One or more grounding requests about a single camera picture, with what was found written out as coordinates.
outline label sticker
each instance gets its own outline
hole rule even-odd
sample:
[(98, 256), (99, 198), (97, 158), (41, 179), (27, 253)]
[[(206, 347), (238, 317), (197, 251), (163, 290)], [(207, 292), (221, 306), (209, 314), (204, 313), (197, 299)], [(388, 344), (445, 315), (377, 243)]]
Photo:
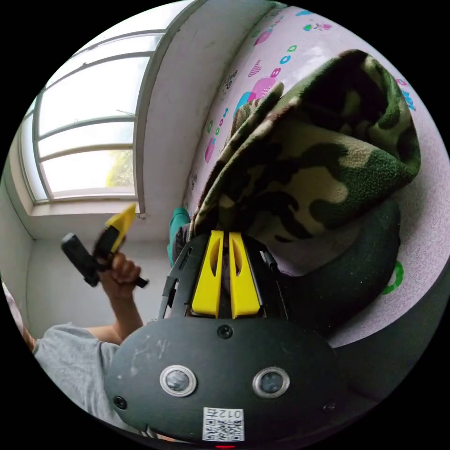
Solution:
[(203, 440), (244, 441), (244, 410), (203, 408)]

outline white wall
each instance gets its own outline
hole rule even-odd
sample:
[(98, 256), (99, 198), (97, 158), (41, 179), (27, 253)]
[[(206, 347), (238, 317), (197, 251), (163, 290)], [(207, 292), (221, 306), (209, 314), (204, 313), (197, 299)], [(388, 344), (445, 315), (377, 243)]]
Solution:
[[(84, 242), (87, 249), (92, 243)], [(142, 267), (149, 280), (136, 288), (135, 300), (144, 322), (158, 315), (159, 304), (169, 273), (166, 244), (127, 242), (123, 252)], [(107, 297), (98, 285), (90, 287), (70, 263), (58, 241), (37, 240), (32, 248), (28, 271), (28, 317), (30, 333), (41, 337), (51, 326), (72, 322), (81, 327), (109, 325), (114, 315)]]
[(226, 70), (266, 0), (208, 0), (180, 27), (157, 74), (144, 138), (144, 196), (152, 235), (181, 206), (198, 141)]
[(28, 324), (27, 271), (33, 239), (17, 216), (3, 177), (0, 182), (0, 272)]

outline window pane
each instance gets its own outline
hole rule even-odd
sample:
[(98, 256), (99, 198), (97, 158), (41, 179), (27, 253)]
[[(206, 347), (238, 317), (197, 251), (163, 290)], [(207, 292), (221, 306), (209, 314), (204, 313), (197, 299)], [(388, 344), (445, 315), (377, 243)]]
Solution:
[(39, 156), (90, 145), (132, 144), (133, 128), (134, 122), (111, 122), (62, 131), (37, 143)]
[(80, 120), (134, 116), (149, 58), (110, 61), (51, 86), (42, 97), (39, 134)]
[(88, 42), (83, 48), (94, 45), (105, 39), (120, 36), (122, 34), (132, 33), (134, 31), (143, 30), (163, 30), (166, 29), (170, 22), (193, 0), (183, 0), (167, 5), (161, 5), (156, 8), (149, 9), (142, 13), (136, 14), (117, 25), (109, 28), (97, 37)]
[(134, 186), (132, 150), (89, 151), (49, 159), (41, 165), (55, 196), (59, 191)]
[(25, 176), (36, 200), (46, 200), (33, 153), (33, 114), (22, 124), (22, 160)]
[(47, 85), (51, 85), (55, 81), (69, 74), (73, 70), (78, 69), (83, 64), (90, 64), (92, 62), (109, 58), (111, 56), (124, 55), (126, 53), (136, 52), (150, 52), (156, 49), (161, 35), (157, 36), (138, 36), (126, 39), (119, 39), (108, 44), (100, 45), (83, 52), (71, 59), (69, 59), (56, 73), (50, 78)]

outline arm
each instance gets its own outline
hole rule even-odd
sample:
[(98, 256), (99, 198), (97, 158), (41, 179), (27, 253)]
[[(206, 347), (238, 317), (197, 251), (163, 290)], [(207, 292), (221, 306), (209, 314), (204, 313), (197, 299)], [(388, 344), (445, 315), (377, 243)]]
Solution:
[(133, 299), (128, 302), (111, 300), (116, 322), (103, 327), (87, 328), (99, 341), (120, 345), (131, 333), (143, 326)]
[(103, 327), (87, 328), (98, 340), (120, 345), (131, 333), (143, 326), (133, 299), (134, 282), (140, 273), (140, 267), (118, 253), (113, 259), (112, 270), (99, 274), (116, 322)]

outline camouflage blanket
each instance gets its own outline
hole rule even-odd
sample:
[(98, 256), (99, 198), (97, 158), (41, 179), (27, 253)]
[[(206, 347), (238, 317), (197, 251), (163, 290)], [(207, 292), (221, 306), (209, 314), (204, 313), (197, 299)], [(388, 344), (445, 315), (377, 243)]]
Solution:
[(349, 50), (283, 95), (236, 113), (188, 239), (237, 231), (264, 242), (345, 225), (410, 183), (420, 149), (408, 105), (373, 57)]

